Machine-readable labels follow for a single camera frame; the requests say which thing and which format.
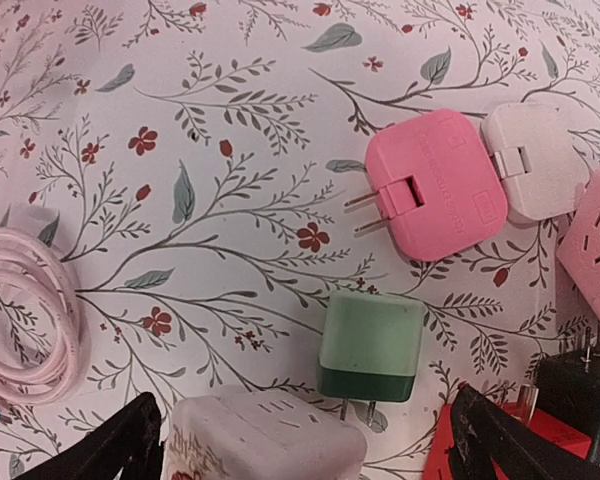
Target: dark green base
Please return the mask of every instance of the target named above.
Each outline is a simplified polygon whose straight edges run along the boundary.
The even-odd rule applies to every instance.
[[[318,367],[318,391],[325,397],[377,402],[406,402],[414,377],[344,372]]]

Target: pink power adapter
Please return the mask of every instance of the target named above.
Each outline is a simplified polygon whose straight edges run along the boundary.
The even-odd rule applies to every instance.
[[[593,173],[556,256],[600,319],[600,170]]]
[[[382,220],[400,250],[436,261],[500,231],[507,199],[478,131],[462,114],[437,110],[378,132],[366,166]]]

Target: power socket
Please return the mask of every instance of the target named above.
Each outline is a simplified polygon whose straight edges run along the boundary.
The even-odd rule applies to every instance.
[[[587,460],[600,465],[600,357],[567,352],[540,361],[538,408],[591,438]]]
[[[600,170],[596,170],[556,256],[600,319]]]

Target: pink power strip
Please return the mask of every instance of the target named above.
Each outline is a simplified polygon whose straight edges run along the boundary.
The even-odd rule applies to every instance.
[[[600,319],[600,170],[593,173],[556,255]]]

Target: red flower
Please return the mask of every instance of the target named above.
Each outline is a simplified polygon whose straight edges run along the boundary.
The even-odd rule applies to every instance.
[[[314,222],[309,222],[307,228],[298,230],[298,245],[300,248],[310,248],[313,253],[320,250],[321,244],[328,244],[331,239],[326,232],[318,232],[318,225]]]
[[[87,165],[96,163],[96,153],[98,153],[99,151],[99,144],[96,143],[94,145],[91,142],[87,143],[87,146],[82,149],[82,152],[80,152],[82,154],[82,161],[85,162]]]
[[[229,140],[222,140],[220,142],[220,153],[227,158],[231,158],[233,155],[233,147],[231,146],[231,142],[229,142]]]
[[[198,15],[202,16],[202,14],[206,11],[207,11],[207,4],[204,2],[198,2],[189,9],[189,13],[194,18],[197,17]]]
[[[151,329],[156,337],[171,331],[171,325],[169,325],[171,323],[171,315],[167,312],[160,312],[160,307],[153,307],[151,309],[151,316],[144,317],[142,321],[144,328],[147,330]]]
[[[331,13],[331,6],[326,3],[316,3],[316,7],[313,9],[313,13],[320,17],[326,17]]]
[[[458,5],[456,7],[456,12],[458,12],[458,15],[460,15],[461,17],[465,17],[467,20],[473,20],[473,17],[471,15],[474,12],[470,6],[465,7],[464,5]]]
[[[24,158],[29,158],[31,156],[31,152],[33,152],[34,148],[36,148],[36,144],[31,143],[31,139],[27,138],[24,141],[24,147],[22,147],[20,149],[20,156],[22,156]]]
[[[149,185],[145,185],[143,187],[140,187],[138,189],[138,191],[136,192],[136,200],[138,200],[139,202],[141,202],[142,200],[144,200],[145,198],[147,198],[150,193],[151,193],[151,187]]]
[[[156,148],[156,138],[158,138],[157,132],[149,130],[149,127],[142,127],[138,130],[138,136],[129,140],[129,148],[135,148],[136,153],[142,156],[144,152],[150,152]]]
[[[509,278],[509,269],[501,268],[496,272],[495,276],[493,277],[493,284],[496,287],[500,287],[504,282],[507,281],[507,278]]]
[[[21,28],[24,28],[27,26],[27,22],[31,19],[31,17],[29,16],[29,14],[25,15],[24,17],[22,17],[20,20],[18,20],[18,26],[16,27],[16,32],[19,32]]]
[[[377,73],[379,68],[384,67],[384,62],[382,60],[378,60],[378,57],[374,55],[373,57],[369,57],[368,62],[362,62],[362,65],[367,68],[370,67],[372,72]]]
[[[84,95],[85,93],[87,93],[87,87],[91,84],[91,80],[78,80],[76,82],[76,85],[78,86],[78,88],[76,88],[73,91],[74,95]]]
[[[4,107],[4,104],[11,100],[11,96],[9,95],[9,90],[5,90],[2,96],[0,97],[0,108]]]

